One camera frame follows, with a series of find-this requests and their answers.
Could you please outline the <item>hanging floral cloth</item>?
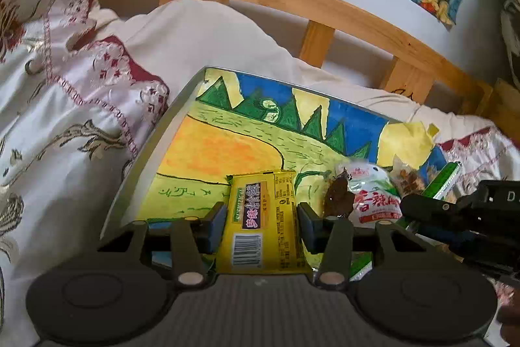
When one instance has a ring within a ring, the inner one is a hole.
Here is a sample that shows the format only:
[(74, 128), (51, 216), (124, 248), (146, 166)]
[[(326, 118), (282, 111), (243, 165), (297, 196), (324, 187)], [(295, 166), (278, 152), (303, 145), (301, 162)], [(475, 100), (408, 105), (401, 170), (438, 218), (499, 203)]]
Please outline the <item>hanging floral cloth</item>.
[(513, 83), (519, 88), (519, 0), (500, 0), (501, 33), (506, 46)]

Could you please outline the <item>wooden bed rail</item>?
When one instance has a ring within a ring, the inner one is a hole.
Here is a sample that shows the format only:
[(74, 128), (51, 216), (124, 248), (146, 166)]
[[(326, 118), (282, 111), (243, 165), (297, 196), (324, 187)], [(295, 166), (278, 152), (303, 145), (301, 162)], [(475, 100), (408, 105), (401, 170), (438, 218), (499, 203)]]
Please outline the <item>wooden bed rail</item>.
[[(160, 0), (161, 4), (170, 1)], [(385, 91), (403, 91), (423, 103), (433, 84), (440, 82), (462, 98), (462, 113), (486, 117), (510, 137), (519, 135), (517, 90), (501, 81), (490, 86), (471, 77), (426, 44), (363, 9), (342, 0), (239, 1), (307, 19), (299, 58), (311, 66), (323, 66), (333, 36), (340, 31), (392, 54), (390, 71), (382, 82)]]

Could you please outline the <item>clear bag mixed nuts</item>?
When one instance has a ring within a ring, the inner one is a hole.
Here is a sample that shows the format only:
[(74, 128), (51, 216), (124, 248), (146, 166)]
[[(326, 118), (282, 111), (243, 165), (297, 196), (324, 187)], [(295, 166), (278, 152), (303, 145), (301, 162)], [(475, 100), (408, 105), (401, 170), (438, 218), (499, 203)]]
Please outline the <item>clear bag mixed nuts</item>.
[(398, 195), (403, 198), (409, 194), (421, 194), (436, 175), (433, 167), (421, 167), (416, 170), (395, 155), (390, 180)]

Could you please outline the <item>grey tray with drawing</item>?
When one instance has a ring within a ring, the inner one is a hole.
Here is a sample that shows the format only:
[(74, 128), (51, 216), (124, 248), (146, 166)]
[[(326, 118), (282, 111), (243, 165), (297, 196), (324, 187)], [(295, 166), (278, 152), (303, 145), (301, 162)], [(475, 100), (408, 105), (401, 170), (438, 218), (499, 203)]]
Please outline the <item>grey tray with drawing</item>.
[(339, 163), (360, 159), (385, 171), (395, 155), (416, 170), (445, 163), (430, 127), (241, 72), (205, 70), (196, 95), (167, 119), (171, 128), (150, 140), (150, 157), (115, 199), (107, 232), (133, 220), (165, 228), (217, 202), (228, 207), (231, 175), (293, 171), (296, 206), (324, 217)]

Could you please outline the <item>small dark brown snack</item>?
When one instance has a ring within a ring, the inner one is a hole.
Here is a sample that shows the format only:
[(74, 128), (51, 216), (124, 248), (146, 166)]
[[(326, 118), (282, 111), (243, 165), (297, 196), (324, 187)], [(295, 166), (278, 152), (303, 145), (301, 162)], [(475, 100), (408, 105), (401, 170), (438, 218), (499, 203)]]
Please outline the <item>small dark brown snack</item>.
[(327, 189), (323, 205), (326, 218), (348, 218), (352, 213), (355, 195), (350, 191), (348, 182), (348, 174), (344, 171)]

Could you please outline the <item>green vegetable snack packet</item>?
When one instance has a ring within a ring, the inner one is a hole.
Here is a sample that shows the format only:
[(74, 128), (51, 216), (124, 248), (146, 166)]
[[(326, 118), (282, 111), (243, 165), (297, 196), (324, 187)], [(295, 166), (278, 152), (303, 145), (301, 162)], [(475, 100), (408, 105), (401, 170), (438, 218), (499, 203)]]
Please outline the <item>green vegetable snack packet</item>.
[(349, 215), (354, 226), (374, 228), (381, 220), (396, 222), (402, 217), (401, 198), (383, 168), (359, 159), (339, 163), (336, 172), (346, 178), (347, 188), (354, 195)]

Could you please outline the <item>yellow snack bar packet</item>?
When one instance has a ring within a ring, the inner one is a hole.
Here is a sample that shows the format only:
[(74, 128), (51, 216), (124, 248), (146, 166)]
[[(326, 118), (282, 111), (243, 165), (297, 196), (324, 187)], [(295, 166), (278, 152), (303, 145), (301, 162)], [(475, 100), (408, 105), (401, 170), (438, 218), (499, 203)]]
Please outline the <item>yellow snack bar packet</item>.
[(231, 175), (227, 220), (216, 254), (219, 274), (308, 274), (293, 171)]

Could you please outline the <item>floral satin bedspread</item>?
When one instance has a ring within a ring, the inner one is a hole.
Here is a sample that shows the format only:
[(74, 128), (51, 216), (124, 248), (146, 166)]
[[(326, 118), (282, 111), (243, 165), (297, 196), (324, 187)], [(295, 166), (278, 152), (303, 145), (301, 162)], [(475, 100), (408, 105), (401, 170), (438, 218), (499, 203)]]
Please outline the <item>floral satin bedspread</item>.
[[(126, 173), (174, 97), (115, 35), (97, 0), (1, 0), (1, 343), (38, 336), (25, 297), (36, 276), (99, 238)], [(441, 139), (459, 190), (517, 180), (519, 150), (495, 128)]]

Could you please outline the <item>white pillow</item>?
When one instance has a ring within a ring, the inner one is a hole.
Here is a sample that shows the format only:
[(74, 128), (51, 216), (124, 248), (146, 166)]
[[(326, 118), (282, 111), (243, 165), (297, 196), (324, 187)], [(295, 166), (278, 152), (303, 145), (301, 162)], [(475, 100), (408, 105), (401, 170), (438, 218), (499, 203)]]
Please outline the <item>white pillow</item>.
[(441, 139), (463, 137), (493, 124), (357, 86), (312, 67), (292, 57), (252, 20), (215, 2), (176, 0), (128, 20), (94, 5), (89, 16), (97, 22), (96, 39), (115, 35), (137, 64), (163, 79), (172, 97), (202, 68), (218, 67), (332, 95), (400, 122), (433, 123)]

